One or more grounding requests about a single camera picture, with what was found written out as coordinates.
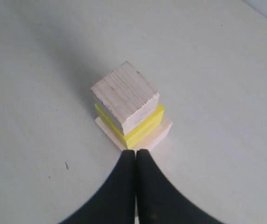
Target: wooden cube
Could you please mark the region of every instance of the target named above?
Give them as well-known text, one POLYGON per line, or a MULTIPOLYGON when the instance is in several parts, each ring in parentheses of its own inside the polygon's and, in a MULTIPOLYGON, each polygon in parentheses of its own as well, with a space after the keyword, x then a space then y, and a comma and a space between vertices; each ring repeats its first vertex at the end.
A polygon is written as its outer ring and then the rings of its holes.
POLYGON ((91 90, 96 104, 123 135, 128 135, 158 106, 158 91, 129 62, 124 62, 91 90))

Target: wooden block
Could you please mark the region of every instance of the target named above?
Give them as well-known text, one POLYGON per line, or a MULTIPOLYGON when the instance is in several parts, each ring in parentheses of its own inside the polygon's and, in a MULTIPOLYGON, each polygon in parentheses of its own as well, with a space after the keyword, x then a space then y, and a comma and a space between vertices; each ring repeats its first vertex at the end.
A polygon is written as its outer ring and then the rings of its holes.
POLYGON ((91 90, 96 104, 123 135, 134 130, 158 106, 159 93, 129 62, 124 62, 91 90))
MULTIPOLYGON (((116 135, 114 135, 114 133, 104 124, 100 117, 96 118, 95 122, 121 151, 126 149, 126 146, 121 143, 116 135)), ((172 124, 172 121, 164 115, 161 124, 131 149, 153 149, 158 143, 161 142, 161 140, 163 140, 167 136, 172 124)))
POLYGON ((148 134, 150 134, 162 121, 163 113, 165 108, 159 104, 157 109, 142 123, 140 123, 134 130, 132 130, 128 135, 123 135, 121 131, 113 124, 111 119, 95 105, 96 110, 105 125, 115 134, 115 136, 121 141, 121 143, 126 146, 127 149, 132 148, 148 134))

